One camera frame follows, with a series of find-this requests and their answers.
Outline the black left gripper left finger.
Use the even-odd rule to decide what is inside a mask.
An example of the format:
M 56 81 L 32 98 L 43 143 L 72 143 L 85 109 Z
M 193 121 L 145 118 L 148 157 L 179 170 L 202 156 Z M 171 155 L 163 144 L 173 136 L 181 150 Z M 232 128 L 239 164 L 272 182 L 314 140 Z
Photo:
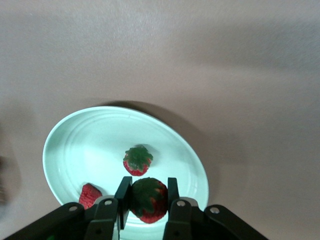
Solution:
M 7 240 L 118 240 L 129 214 L 132 177 L 122 178 L 114 196 L 84 209 L 69 202 L 6 237 Z

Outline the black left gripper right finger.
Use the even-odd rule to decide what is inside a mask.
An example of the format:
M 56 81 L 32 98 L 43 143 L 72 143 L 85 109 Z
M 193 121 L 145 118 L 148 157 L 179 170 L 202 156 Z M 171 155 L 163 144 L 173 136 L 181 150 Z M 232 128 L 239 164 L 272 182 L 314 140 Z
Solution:
M 169 177 L 168 221 L 164 240 L 266 240 L 262 233 L 228 208 L 213 204 L 200 210 L 198 202 L 181 197 L 176 178 Z

